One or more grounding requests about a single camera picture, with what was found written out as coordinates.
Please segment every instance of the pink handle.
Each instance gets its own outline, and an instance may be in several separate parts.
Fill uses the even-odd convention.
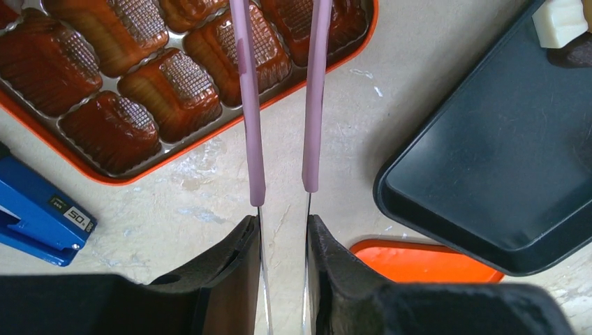
[[[306,120],[302,162],[302,182],[304,189],[309,193],[318,191],[323,93],[332,5],[332,0],[315,0],[313,7],[309,69],[306,79]]]
[[[230,12],[235,30],[240,74],[251,205],[259,207],[265,202],[265,169],[263,167],[259,89],[255,70],[255,48],[249,15],[249,0],[231,0]]]

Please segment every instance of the marble countertop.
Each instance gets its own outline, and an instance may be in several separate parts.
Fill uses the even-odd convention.
[[[376,32],[327,76],[320,214],[345,246],[365,237],[427,240],[376,208],[372,183],[394,149],[451,90],[524,0],[383,0]],[[262,112],[267,173],[265,234],[277,334],[298,334],[304,278],[301,182],[304,89]],[[129,186],[87,179],[0,112],[0,140],[99,221],[72,265],[59,268],[0,246],[0,274],[122,274],[148,283],[224,238],[249,204],[239,124]],[[578,334],[592,334],[592,246],[541,274],[506,281],[546,288]],[[265,318],[258,316],[258,329]]]

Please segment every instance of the stapler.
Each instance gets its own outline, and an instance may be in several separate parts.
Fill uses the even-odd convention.
[[[96,219],[0,142],[0,243],[65,267]]]

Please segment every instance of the dark gray tray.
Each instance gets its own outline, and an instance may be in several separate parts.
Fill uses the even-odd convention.
[[[534,274],[592,237],[592,68],[551,65],[531,1],[379,172],[390,218],[506,274]]]

